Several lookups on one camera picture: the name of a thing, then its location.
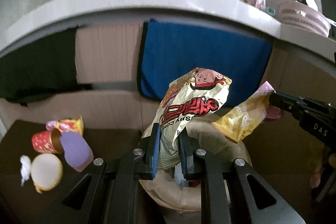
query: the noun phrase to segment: silver bolt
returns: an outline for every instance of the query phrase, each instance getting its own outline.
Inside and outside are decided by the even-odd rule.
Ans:
[[[202,149],[202,148],[199,148],[196,150],[196,154],[199,155],[199,156],[204,156],[207,152]]]
[[[94,165],[102,165],[104,162],[104,160],[102,158],[96,158],[94,161],[93,161],[93,164]]]
[[[239,165],[239,166],[244,166],[245,165],[245,161],[243,159],[236,159],[235,160],[235,164]]]
[[[135,149],[133,150],[133,154],[134,154],[134,155],[139,156],[139,155],[141,155],[142,153],[143,153],[143,150],[142,150],[141,148],[135,148]]]

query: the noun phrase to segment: white countertop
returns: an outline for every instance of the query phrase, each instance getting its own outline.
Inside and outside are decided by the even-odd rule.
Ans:
[[[334,40],[281,24],[266,13],[237,0],[52,0],[24,15],[0,34],[0,51],[20,38],[52,23],[92,12],[123,8],[187,10],[225,18],[334,61],[334,52],[336,52]]]

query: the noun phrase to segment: blue towel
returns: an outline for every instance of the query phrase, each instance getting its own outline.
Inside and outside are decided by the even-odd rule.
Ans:
[[[258,89],[272,51],[261,39],[205,27],[150,21],[144,32],[138,89],[153,100],[162,100],[172,81],[200,67],[232,79],[225,105],[236,106]]]

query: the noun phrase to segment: crumpled snack bag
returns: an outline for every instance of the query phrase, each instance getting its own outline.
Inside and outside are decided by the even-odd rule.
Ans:
[[[57,128],[61,132],[73,131],[79,135],[83,135],[84,123],[82,116],[78,120],[64,119],[59,121],[49,121],[46,124],[47,130],[53,130]]]
[[[153,123],[161,125],[158,168],[167,169],[180,162],[177,137],[194,116],[214,113],[226,102],[231,79],[210,69],[195,68],[170,83]],[[151,134],[146,131],[142,137]]]
[[[250,98],[234,107],[212,125],[228,138],[240,142],[251,134],[267,115],[271,119],[281,118],[279,109],[274,114],[274,109],[268,108],[268,98],[273,92],[274,89],[266,81]]]

